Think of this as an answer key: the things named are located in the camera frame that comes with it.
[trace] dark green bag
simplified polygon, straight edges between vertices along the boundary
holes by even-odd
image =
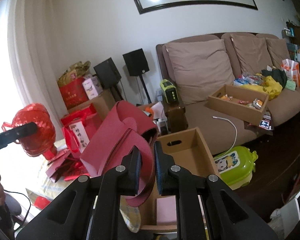
[[[273,69],[272,71],[263,69],[261,72],[262,72],[262,75],[264,75],[265,77],[272,76],[272,78],[275,81],[279,82],[279,84],[282,85],[282,88],[286,87],[288,78],[284,71],[282,71],[280,69]]]

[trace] beige pillow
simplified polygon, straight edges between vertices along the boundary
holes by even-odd
[[[242,72],[261,73],[272,65],[265,38],[231,35]]]
[[[186,105],[204,101],[234,76],[224,40],[165,44],[178,86]]]
[[[281,68],[282,61],[290,59],[289,51],[287,48],[287,42],[285,39],[270,39],[266,38],[268,52],[270,54],[272,64]]]

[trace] speaker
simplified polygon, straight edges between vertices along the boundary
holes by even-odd
[[[149,71],[149,65],[143,49],[137,49],[123,55],[131,77],[141,76]]]
[[[121,75],[112,58],[108,58],[106,61],[96,65],[94,70],[104,89],[114,87],[121,80]]]

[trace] metal bolt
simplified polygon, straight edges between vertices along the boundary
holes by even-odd
[[[119,165],[115,168],[115,170],[118,172],[123,172],[123,171],[125,171],[125,169],[126,169],[126,167],[123,165]]]
[[[86,175],[82,175],[78,179],[79,182],[86,182],[87,180],[88,180],[88,176],[86,176]]]
[[[218,180],[218,176],[217,175],[214,175],[214,174],[211,174],[209,175],[209,180],[212,181],[212,182],[216,182]]]
[[[178,172],[178,171],[181,170],[181,168],[178,165],[173,165],[173,166],[171,166],[171,170],[174,171],[174,172]]]

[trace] green device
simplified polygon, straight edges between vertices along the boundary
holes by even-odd
[[[162,80],[160,83],[160,87],[168,104],[175,104],[179,101],[177,95],[177,89],[169,80],[167,79]]]

